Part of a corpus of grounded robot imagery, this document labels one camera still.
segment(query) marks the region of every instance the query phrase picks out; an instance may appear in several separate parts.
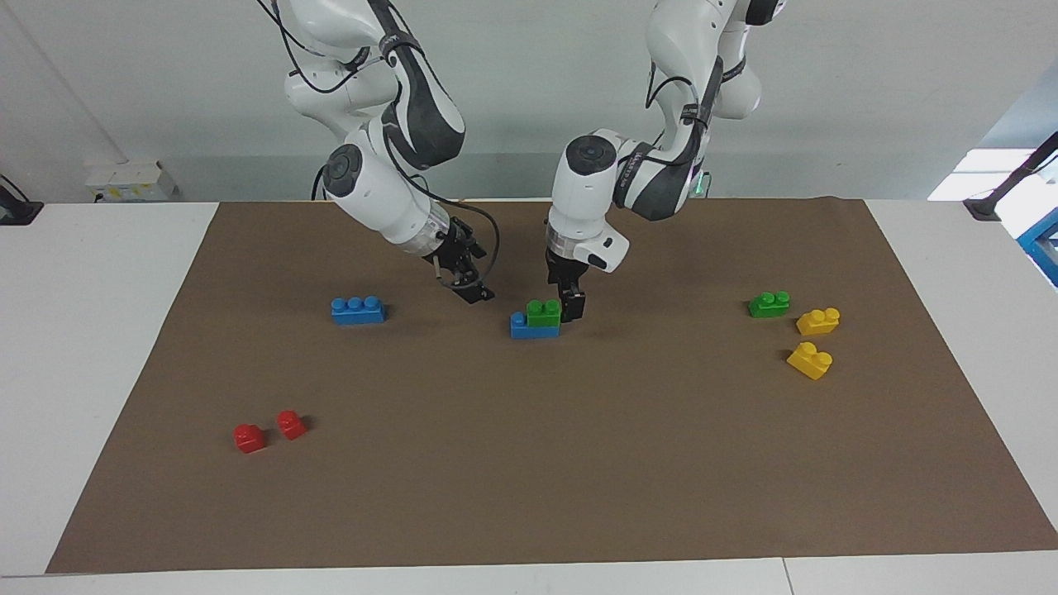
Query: tabletop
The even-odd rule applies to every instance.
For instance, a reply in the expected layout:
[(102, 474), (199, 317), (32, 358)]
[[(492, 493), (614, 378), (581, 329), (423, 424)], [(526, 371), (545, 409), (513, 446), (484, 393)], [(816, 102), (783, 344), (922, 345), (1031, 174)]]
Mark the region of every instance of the tabletop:
[[(1052, 523), (1058, 294), (1001, 226), (957, 203), (869, 201)], [(1040, 593), (1058, 553), (444, 569), (48, 576), (68, 519), (149, 355), (216, 204), (50, 205), (0, 233), (0, 590)]]

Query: red block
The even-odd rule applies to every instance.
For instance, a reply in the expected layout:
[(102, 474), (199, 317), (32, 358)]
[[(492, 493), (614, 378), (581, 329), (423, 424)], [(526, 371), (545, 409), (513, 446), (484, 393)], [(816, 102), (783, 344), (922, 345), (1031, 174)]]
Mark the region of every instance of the red block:
[(305, 422), (302, 418), (297, 416), (293, 411), (285, 411), (280, 413), (276, 418), (275, 422), (279, 425), (279, 431), (282, 432), (284, 436), (287, 436), (288, 440), (292, 440), (305, 432), (308, 429), (305, 427)]
[(250, 454), (264, 448), (264, 432), (257, 426), (243, 423), (235, 429), (235, 446)]

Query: white robot link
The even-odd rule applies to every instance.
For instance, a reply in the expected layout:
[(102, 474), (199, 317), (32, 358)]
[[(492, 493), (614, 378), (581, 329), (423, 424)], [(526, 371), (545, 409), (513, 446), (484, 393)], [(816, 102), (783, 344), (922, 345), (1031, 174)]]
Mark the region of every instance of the white robot link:
[[(659, 221), (683, 206), (701, 169), (713, 116), (741, 120), (756, 109), (761, 82), (746, 65), (749, 28), (764, 25), (785, 0), (660, 0), (646, 26), (651, 89), (664, 113), (658, 142), (600, 129), (566, 147), (547, 224), (548, 283), (558, 285), (563, 322), (584, 315), (580, 277), (614, 272), (628, 240), (606, 222), (610, 204)], [(665, 78), (654, 87), (660, 71)]]
[[(272, 0), (273, 20), (295, 65), (287, 77), (287, 98), (341, 144), (321, 170), (327, 197), (390, 244), (433, 263), (438, 281), (468, 303), (491, 300), (494, 293), (485, 286), (489, 271), (481, 274), (474, 264), (486, 251), (474, 230), (437, 201), (460, 205), (431, 194), (406, 174), (409, 167), (423, 172), (456, 157), (464, 126), (403, 17), (388, 0), (290, 3), (311, 41), (303, 44), (290, 34)], [(322, 59), (298, 65), (291, 41)], [(453, 274), (451, 283), (442, 280), (441, 269)]]

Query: yellow stud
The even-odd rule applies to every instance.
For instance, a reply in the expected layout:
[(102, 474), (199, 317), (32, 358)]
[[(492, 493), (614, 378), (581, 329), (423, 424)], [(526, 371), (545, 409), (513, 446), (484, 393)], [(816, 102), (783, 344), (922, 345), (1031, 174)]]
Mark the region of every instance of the yellow stud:
[(813, 310), (797, 321), (797, 329), (804, 337), (829, 335), (841, 324), (841, 312), (837, 308)]
[(831, 354), (817, 349), (814, 343), (804, 342), (797, 346), (786, 363), (798, 368), (808, 378), (819, 380), (831, 369), (834, 358), (831, 357)]

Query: blue lego brick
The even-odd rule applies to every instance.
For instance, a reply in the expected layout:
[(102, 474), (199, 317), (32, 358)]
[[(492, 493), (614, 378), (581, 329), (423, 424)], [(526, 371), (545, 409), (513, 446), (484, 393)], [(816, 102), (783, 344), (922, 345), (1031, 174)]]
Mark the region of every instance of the blue lego brick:
[(1058, 209), (1018, 238), (1018, 244), (1036, 262), (1043, 274), (1047, 275), (1051, 283), (1058, 287), (1058, 249), (1055, 248), (1055, 234), (1058, 234)]
[(511, 314), (511, 339), (554, 339), (558, 336), (558, 326), (531, 327), (525, 312)]
[(386, 307), (375, 295), (366, 300), (338, 298), (331, 302), (331, 318), (339, 326), (382, 324), (386, 321)]

